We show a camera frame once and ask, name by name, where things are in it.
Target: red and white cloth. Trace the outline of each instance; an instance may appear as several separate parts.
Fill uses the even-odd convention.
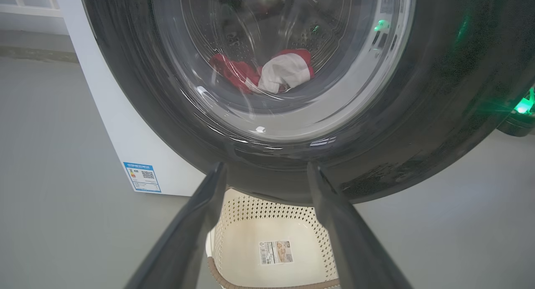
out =
[[[229,61],[222,54],[210,59],[210,65],[244,94],[278,94],[293,89],[314,77],[311,55],[305,49],[283,50],[255,71],[245,62]]]

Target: gray floor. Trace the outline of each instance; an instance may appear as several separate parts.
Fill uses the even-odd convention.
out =
[[[0,83],[0,288],[122,287],[187,198],[132,191],[78,65],[0,58]],[[534,158],[495,132],[357,209],[417,289],[531,289]]]

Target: laundry basket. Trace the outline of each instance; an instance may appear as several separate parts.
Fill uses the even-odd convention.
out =
[[[226,289],[324,289],[339,284],[329,234],[314,208],[225,193],[206,240],[208,265]]]

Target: white washing machine body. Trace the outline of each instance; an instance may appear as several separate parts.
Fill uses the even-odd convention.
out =
[[[191,196],[204,174],[169,148],[128,101],[102,56],[82,0],[58,2],[92,97],[132,188]]]

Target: door glass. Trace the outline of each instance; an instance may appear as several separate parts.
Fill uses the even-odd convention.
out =
[[[392,74],[411,0],[152,0],[180,90],[227,131],[313,140]]]

